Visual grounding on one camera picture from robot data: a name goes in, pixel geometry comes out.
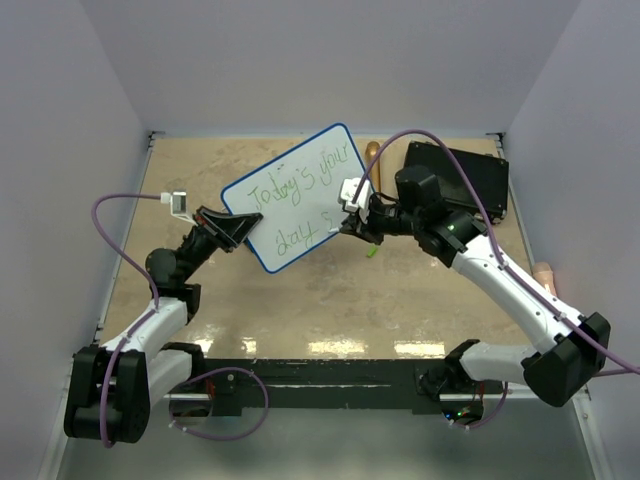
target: tan work surface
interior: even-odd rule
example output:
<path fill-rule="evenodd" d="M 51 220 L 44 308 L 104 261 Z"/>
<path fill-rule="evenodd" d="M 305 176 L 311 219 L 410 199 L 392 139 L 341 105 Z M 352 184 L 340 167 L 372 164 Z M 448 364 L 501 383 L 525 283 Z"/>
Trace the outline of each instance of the tan work surface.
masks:
<path fill-rule="evenodd" d="M 154 145 L 143 193 L 186 189 L 191 211 L 222 209 L 222 188 L 303 138 L 167 138 Z M 371 138 L 356 138 L 363 155 Z M 375 139 L 382 143 L 384 139 Z M 382 189 L 395 194 L 408 139 L 381 159 Z M 450 139 L 452 148 L 498 156 L 489 139 Z M 513 204 L 496 227 L 501 246 L 528 270 Z M 160 202 L 141 200 L 126 251 L 144 264 L 155 248 L 176 248 L 190 226 Z M 423 253 L 415 240 L 370 245 L 338 235 L 280 273 L 265 272 L 246 247 L 214 253 L 189 280 L 202 285 L 200 310 L 174 341 L 217 358 L 441 357 L 464 340 L 528 343 L 479 288 Z M 102 341 L 120 333 L 149 302 L 146 281 L 122 262 Z"/>

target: yellow object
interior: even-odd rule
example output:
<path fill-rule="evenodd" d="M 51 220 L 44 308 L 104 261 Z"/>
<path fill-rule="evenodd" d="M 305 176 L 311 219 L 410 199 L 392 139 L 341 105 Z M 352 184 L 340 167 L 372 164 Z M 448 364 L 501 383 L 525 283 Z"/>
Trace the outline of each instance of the yellow object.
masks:
<path fill-rule="evenodd" d="M 367 144 L 367 148 L 364 151 L 364 161 L 369 166 L 373 157 L 378 153 L 378 149 L 380 148 L 380 144 L 378 142 L 369 142 Z M 373 189 L 376 192 L 382 191 L 382 186 L 380 185 L 380 161 L 378 161 L 371 172 L 369 173 L 369 177 L 371 178 L 371 183 L 373 184 Z"/>
<path fill-rule="evenodd" d="M 553 281 L 553 270 L 547 262 L 538 262 L 533 266 L 533 278 L 551 295 L 557 297 L 556 286 Z"/>

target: white enclosure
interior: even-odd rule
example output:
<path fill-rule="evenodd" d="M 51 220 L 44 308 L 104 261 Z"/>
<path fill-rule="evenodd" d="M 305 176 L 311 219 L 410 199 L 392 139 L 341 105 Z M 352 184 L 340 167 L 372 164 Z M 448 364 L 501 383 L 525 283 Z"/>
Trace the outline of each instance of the white enclosure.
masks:
<path fill-rule="evenodd" d="M 634 0 L 3 2 L 0 476 L 49 472 L 115 262 L 88 208 L 138 188 L 151 130 L 506 132 L 534 256 L 640 363 L 639 26 Z M 116 238 L 131 208 L 101 213 Z M 616 478 L 637 478 L 640 379 L 590 390 Z M 520 454 L 525 473 L 539 461 Z"/>

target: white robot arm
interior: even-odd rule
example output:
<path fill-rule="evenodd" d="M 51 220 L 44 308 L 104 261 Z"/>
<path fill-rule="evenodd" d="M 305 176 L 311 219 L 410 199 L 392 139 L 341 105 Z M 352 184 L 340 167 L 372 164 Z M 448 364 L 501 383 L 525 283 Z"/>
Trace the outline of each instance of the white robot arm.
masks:
<path fill-rule="evenodd" d="M 183 193 L 162 200 L 171 204 L 174 217 L 193 226 L 177 249 L 158 248 L 146 259 L 157 303 L 151 301 L 131 326 L 105 345 L 84 347 L 75 354 L 64 421 L 70 437 L 136 442 L 151 407 L 176 385 L 204 373 L 198 345 L 166 343 L 198 311 L 200 285 L 187 280 L 216 250 L 235 250 L 262 220 L 260 213 L 230 215 L 206 207 L 191 217 L 186 215 Z M 106 432 L 104 427 L 101 432 L 101 412 Z"/>
<path fill-rule="evenodd" d="M 531 342 L 496 346 L 467 341 L 447 357 L 448 368 L 425 380 L 426 390 L 436 396 L 446 382 L 499 380 L 528 385 L 543 401 L 561 406 L 602 369 L 604 355 L 586 344 L 565 322 L 582 329 L 606 348 L 608 321 L 598 313 L 587 318 L 547 292 L 502 250 L 499 262 L 485 226 L 471 214 L 447 205 L 437 178 L 426 167 L 405 167 L 396 174 L 399 199 L 393 204 L 383 203 L 368 181 L 356 198 L 359 183 L 360 178 L 354 178 L 342 184 L 339 202 L 349 213 L 342 233 L 375 244 L 380 244 L 384 235 L 413 236 L 426 253 L 487 293 Z M 513 273 L 535 294 L 518 283 Z M 562 312 L 564 321 L 544 301 Z"/>

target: small whiteboard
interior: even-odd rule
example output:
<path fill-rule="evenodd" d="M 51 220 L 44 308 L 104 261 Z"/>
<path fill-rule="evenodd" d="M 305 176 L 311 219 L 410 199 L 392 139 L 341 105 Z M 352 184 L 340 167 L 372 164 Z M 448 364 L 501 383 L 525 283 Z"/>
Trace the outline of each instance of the small whiteboard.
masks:
<path fill-rule="evenodd" d="M 231 213 L 264 218 L 248 241 L 264 269 L 276 273 L 336 235 L 346 213 L 342 181 L 364 165 L 347 127 L 332 125 L 222 190 Z"/>

